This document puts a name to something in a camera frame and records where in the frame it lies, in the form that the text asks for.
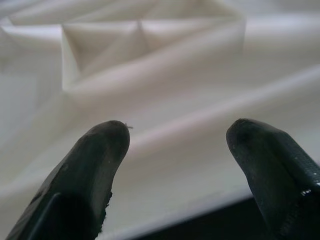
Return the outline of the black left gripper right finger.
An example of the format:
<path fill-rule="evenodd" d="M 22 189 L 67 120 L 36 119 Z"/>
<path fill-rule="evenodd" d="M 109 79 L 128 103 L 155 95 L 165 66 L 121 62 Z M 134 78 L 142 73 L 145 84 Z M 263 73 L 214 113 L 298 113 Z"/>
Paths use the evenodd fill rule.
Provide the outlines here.
<path fill-rule="evenodd" d="M 226 142 L 263 219 L 279 240 L 320 238 L 320 167 L 285 131 L 240 118 Z"/>

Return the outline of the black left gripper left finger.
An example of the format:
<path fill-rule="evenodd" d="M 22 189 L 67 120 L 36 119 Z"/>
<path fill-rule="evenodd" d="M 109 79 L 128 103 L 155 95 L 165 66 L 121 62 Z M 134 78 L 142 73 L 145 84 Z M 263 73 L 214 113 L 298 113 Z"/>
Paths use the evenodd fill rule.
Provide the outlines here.
<path fill-rule="evenodd" d="M 94 240 L 129 145 L 129 128 L 121 121 L 92 127 L 50 172 L 7 238 Z"/>

